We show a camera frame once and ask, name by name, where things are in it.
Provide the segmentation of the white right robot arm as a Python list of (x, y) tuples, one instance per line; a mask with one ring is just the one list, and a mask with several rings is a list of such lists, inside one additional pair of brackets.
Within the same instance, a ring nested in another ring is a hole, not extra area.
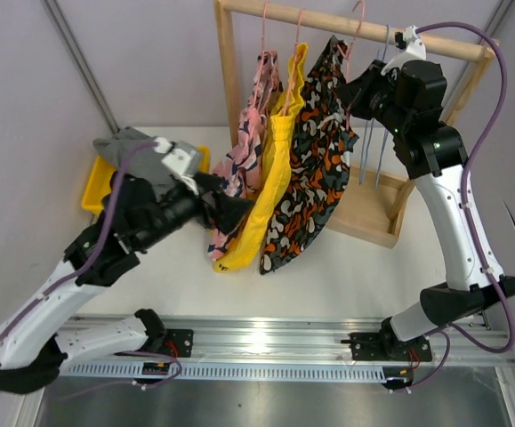
[(335, 90), (351, 115), (390, 132), (397, 158), (428, 207), (444, 258), (445, 282), (423, 289), (418, 302), (382, 322), (378, 346), (389, 359), (461, 318), (496, 304), (508, 310), (515, 296), (515, 276), (504, 273), (479, 220), (463, 139), (440, 119), (446, 88), (437, 63), (411, 60), (386, 70), (374, 60)]

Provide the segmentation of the blue hanger with grey shorts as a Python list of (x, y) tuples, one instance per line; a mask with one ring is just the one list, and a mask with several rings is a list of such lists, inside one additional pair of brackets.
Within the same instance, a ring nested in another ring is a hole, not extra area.
[[(378, 52), (376, 58), (380, 61), (385, 61), (388, 46), (389, 46), (389, 38), (390, 38), (390, 31), (391, 31), (391, 25), (386, 25), (386, 38), (384, 41), (384, 47), (382, 49), (382, 52)], [(361, 145), (361, 151), (360, 151), (360, 163), (359, 163), (359, 177), (358, 177), (358, 183), (362, 185), (365, 181), (366, 177), (366, 167), (367, 167), (367, 160), (369, 157), (369, 150), (371, 141), (373, 138), (373, 131), (374, 131), (374, 120), (371, 119), (370, 121), (365, 121), (364, 126), (364, 133), (363, 133), (363, 139), (362, 139), (362, 145)]]

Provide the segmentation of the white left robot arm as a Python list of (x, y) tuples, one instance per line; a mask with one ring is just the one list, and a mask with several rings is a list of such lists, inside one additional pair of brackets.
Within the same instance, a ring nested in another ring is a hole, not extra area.
[(253, 207), (229, 196), (221, 178), (195, 173), (193, 184), (174, 181), (157, 197), (147, 180), (117, 171), (93, 225), (67, 247), (44, 285), (0, 325), (0, 391), (26, 395), (43, 389), (72, 366), (111, 354), (137, 352), (170, 358), (167, 329), (152, 309), (116, 323), (63, 333), (65, 322), (92, 298), (140, 264), (140, 254), (191, 221), (230, 232)]

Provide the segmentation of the orange camouflage shorts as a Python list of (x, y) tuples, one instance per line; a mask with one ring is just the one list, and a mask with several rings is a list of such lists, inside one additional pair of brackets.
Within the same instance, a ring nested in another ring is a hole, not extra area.
[(291, 178), (274, 209), (259, 261), (267, 275), (302, 254), (329, 222), (350, 181), (358, 136), (334, 89), (346, 83), (347, 44), (331, 36), (304, 80), (290, 148)]

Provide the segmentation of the grey shorts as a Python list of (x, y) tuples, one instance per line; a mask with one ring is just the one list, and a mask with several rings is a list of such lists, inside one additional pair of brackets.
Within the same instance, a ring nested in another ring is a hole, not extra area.
[(162, 165), (164, 155), (173, 148), (172, 141), (164, 137), (148, 136), (135, 128), (126, 127), (110, 138), (95, 139), (93, 146), (109, 165), (119, 169), (134, 149), (150, 141), (160, 142), (161, 146), (137, 151), (130, 160), (126, 173), (146, 180), (155, 191), (164, 194), (173, 186), (171, 173)]

